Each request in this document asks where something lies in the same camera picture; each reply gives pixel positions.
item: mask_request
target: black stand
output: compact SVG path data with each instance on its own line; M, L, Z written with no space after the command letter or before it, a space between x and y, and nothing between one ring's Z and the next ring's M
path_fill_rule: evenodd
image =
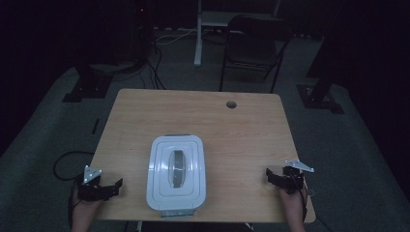
M334 114L344 114L340 104L336 103L329 89L332 82L323 78L315 86L297 85L305 108L330 109Z
M66 94L63 102L81 102L82 99L103 99L108 91L112 75L95 73L88 65L75 66L79 79L72 89Z

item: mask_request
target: dark background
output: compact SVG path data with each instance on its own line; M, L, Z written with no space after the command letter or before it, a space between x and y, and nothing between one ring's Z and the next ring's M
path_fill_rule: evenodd
M141 2L118 1L136 6L134 9ZM266 0L203 2L203 10L259 13L269 13L274 4ZM196 1L151 3L151 22L160 29L195 27ZM147 23L130 13L130 7L115 8L97 0L8 0L0 4L3 154L54 80L73 66L74 53L88 63L121 62L121 47L116 44L119 38L130 40L130 36L116 37L110 28L114 24L135 31L142 22ZM409 5L405 0L285 0L278 12L296 25L297 36L325 37L308 76L327 78L348 89L408 198ZM111 15L128 17L107 17L106 9L114 11ZM129 25L130 18L136 25Z

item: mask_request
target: container lid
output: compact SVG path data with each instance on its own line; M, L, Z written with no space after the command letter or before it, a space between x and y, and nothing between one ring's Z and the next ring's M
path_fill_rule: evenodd
M190 134L156 138L148 169L147 203L157 211L191 214L206 197L203 144Z

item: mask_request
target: desk leg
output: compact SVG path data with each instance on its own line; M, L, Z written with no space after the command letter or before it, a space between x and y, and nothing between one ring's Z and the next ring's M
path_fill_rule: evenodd
M193 65L195 67L201 66L202 58L202 2L198 0L198 16L197 16L197 26L196 26L196 48L195 48L195 57L193 60Z

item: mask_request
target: gray carpet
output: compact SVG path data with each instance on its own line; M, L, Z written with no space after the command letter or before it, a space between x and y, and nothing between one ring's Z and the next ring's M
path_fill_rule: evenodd
M208 40L220 40L208 35ZM321 42L295 39L289 45L275 93L281 96L300 159L314 167L306 174L312 189L317 219L307 231L410 231L410 204L400 191L371 134L349 99L334 85L331 93L345 114L305 109L297 84L314 84L306 78ZM167 89L217 91L223 47L205 43L202 66L193 66L195 40L159 45L158 75ZM155 66L158 55L150 62ZM97 66L109 71L112 67ZM116 94L122 88L153 88L148 67L117 74L105 99L63 103L78 78L68 70L58 78L36 112L0 159L0 231L69 231L67 197L70 182L57 180L53 163L69 151L94 152ZM271 76L229 70L224 91L268 93ZM99 126L94 130L95 122ZM91 156L76 154L58 165L66 177L80 172ZM123 231L124 221L99 221L93 231ZM128 231L136 223L131 222ZM254 231L288 231L285 224L255 224Z

